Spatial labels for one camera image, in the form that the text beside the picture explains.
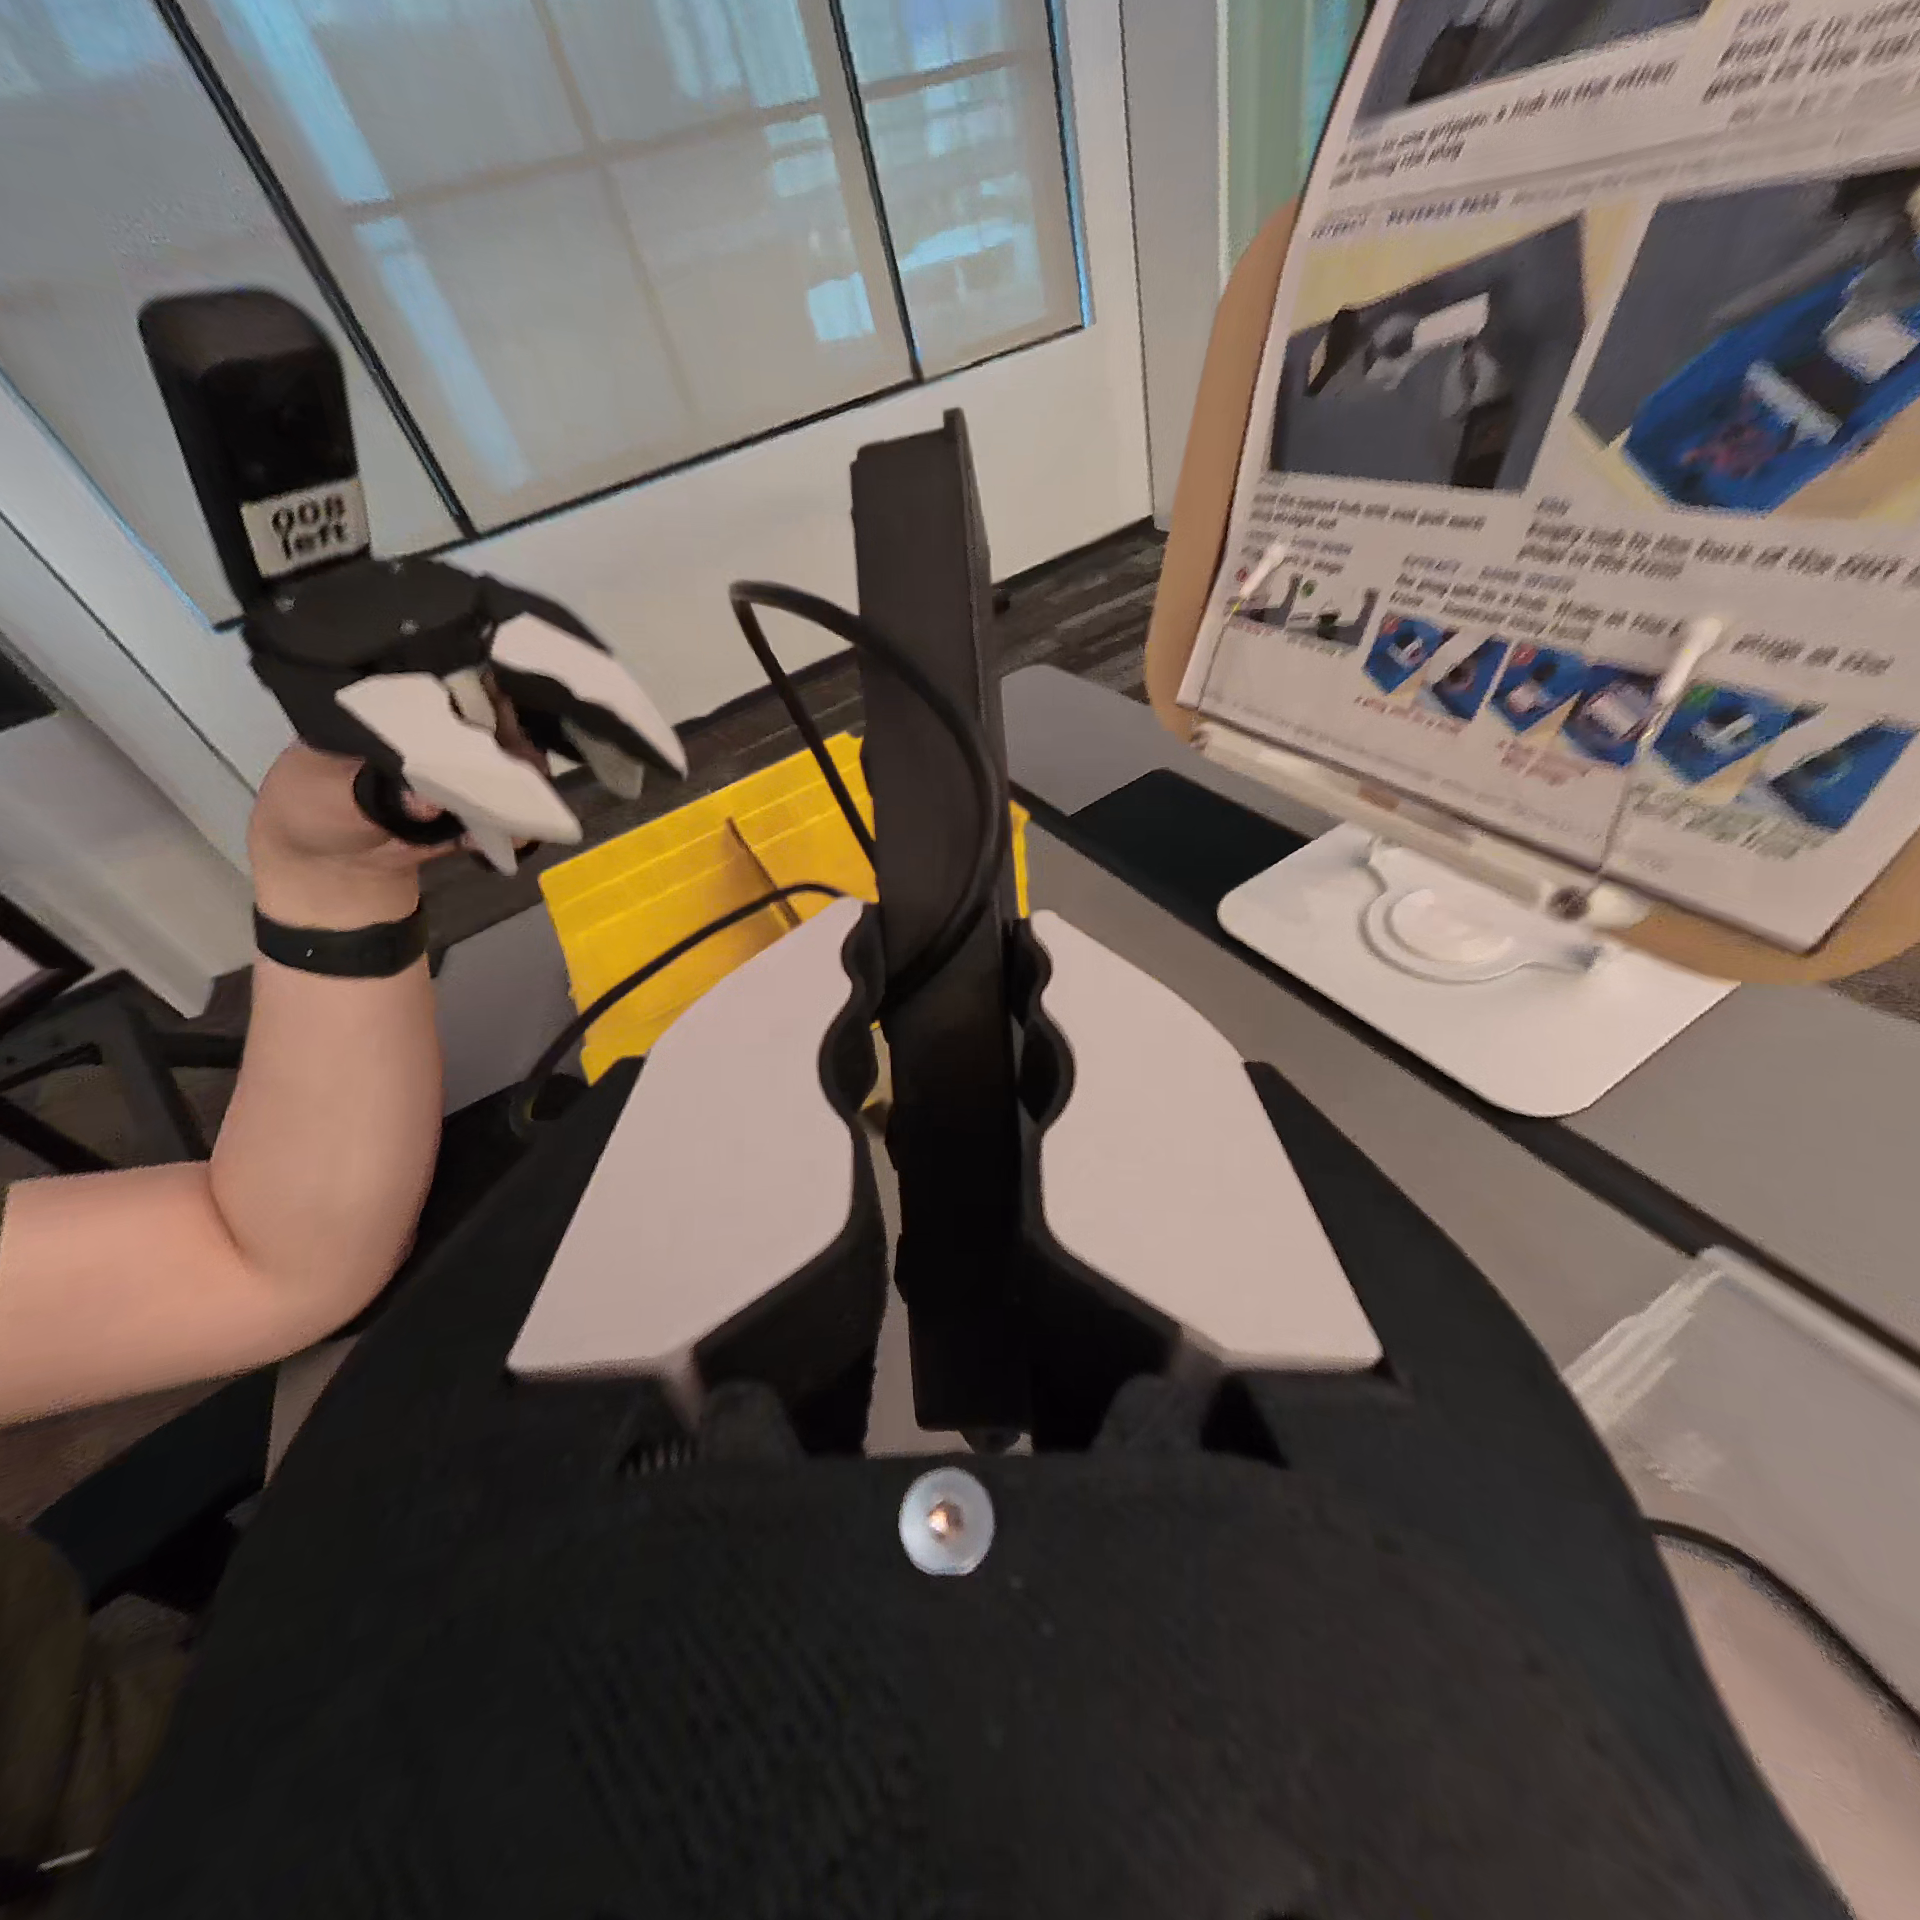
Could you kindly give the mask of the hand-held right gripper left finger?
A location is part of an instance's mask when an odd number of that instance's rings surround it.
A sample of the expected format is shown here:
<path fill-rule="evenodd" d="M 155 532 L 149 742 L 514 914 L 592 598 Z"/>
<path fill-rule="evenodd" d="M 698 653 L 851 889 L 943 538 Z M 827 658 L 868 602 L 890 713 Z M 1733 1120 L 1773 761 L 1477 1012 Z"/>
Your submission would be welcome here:
<path fill-rule="evenodd" d="M 724 1384 L 797 1433 L 872 1422 L 888 1233 L 859 1124 L 877 1079 L 874 908 L 832 900 L 645 1056 L 508 1369 L 643 1381 L 695 1423 Z"/>

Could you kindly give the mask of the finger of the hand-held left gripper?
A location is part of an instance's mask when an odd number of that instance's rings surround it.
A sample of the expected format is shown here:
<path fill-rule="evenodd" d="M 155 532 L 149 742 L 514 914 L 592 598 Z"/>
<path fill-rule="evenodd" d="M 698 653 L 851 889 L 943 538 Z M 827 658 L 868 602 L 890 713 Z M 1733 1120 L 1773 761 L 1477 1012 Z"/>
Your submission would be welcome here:
<path fill-rule="evenodd" d="M 489 664 L 520 732 L 544 752 L 576 761 L 595 781 L 687 778 L 680 733 L 596 640 L 520 612 L 497 629 Z"/>
<path fill-rule="evenodd" d="M 361 671 L 335 702 L 395 757 L 402 790 L 509 872 L 520 844 L 576 846 L 584 824 L 546 775 L 499 744 L 497 679 L 489 664 Z"/>

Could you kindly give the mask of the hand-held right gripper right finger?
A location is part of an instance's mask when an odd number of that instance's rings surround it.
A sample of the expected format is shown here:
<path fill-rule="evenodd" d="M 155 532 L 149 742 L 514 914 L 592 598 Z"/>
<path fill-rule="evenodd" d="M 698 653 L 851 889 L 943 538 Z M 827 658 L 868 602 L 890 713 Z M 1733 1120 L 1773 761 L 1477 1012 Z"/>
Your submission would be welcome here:
<path fill-rule="evenodd" d="M 1364 1376 L 1383 1342 L 1241 1050 L 1041 909 L 1016 930 L 1023 1308 L 1033 1433 L 1124 1384 Z"/>

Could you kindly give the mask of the yellow plastic bin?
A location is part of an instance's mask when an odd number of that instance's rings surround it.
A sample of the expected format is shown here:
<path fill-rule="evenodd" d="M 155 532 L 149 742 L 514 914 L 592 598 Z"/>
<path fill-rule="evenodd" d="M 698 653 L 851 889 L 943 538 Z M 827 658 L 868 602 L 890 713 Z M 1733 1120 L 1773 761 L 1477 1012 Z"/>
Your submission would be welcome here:
<path fill-rule="evenodd" d="M 637 1069 L 692 1000 L 824 904 L 861 900 L 881 924 L 859 749 L 831 735 L 824 757 L 781 758 L 544 877 L 576 1012 L 514 1089 L 521 1130 L 559 1114 L 569 1062 L 592 1082 Z"/>

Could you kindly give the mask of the black USB hub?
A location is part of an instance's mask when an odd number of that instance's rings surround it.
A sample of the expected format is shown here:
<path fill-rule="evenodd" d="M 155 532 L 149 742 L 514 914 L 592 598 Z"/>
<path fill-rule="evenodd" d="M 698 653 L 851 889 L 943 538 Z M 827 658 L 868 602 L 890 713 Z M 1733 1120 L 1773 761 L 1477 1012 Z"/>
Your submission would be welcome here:
<path fill-rule="evenodd" d="M 965 413 L 864 446 L 851 509 L 911 1382 L 920 1426 L 995 1454 L 1031 1426 L 1007 984 L 1017 864 Z"/>

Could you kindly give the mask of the clear plastic bin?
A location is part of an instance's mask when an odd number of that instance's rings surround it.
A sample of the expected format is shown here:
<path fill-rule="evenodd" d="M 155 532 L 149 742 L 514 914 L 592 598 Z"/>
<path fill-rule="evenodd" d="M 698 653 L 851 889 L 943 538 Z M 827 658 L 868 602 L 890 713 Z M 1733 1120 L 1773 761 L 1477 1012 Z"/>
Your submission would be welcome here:
<path fill-rule="evenodd" d="M 1563 1369 L 1852 1916 L 1917 1916 L 1916 1366 L 1725 1250 Z"/>

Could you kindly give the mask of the person's left forearm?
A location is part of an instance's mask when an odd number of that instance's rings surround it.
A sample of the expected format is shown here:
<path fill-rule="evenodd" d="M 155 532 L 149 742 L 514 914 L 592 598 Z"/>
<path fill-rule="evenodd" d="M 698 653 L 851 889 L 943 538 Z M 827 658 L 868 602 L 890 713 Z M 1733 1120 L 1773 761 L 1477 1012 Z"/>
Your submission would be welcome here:
<path fill-rule="evenodd" d="M 208 1160 L 8 1190 L 5 1423 L 240 1376 L 344 1328 L 415 1242 L 442 1103 L 423 957 L 392 975 L 257 962 Z"/>

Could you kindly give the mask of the person's left hand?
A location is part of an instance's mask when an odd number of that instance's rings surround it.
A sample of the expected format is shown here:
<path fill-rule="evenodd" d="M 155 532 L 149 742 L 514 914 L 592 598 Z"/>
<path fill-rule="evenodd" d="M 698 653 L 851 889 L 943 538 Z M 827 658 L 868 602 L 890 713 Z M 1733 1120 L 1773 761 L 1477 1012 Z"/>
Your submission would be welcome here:
<path fill-rule="evenodd" d="M 247 830 L 255 904 L 280 920 L 353 928 L 421 903 L 423 865 L 452 844 L 423 848 L 373 822 L 354 796 L 361 770 L 300 741 L 281 749 Z"/>

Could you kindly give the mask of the black wristband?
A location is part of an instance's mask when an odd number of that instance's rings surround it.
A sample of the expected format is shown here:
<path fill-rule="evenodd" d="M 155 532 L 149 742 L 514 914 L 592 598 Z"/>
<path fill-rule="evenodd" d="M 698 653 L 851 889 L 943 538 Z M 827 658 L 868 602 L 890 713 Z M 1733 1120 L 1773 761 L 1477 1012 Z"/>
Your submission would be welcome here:
<path fill-rule="evenodd" d="M 261 904 L 252 909 L 257 957 L 276 968 L 335 980 L 388 980 L 427 957 L 425 912 L 353 928 L 284 920 Z"/>

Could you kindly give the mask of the instruction poster board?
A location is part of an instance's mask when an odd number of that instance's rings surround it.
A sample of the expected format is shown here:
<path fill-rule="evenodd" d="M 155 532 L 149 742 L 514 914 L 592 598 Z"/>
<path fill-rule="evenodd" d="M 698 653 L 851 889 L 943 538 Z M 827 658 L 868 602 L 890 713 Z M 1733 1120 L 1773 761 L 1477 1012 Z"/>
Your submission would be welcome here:
<path fill-rule="evenodd" d="M 1741 983 L 1916 948 L 1916 5 L 1372 5 L 1147 689 Z"/>

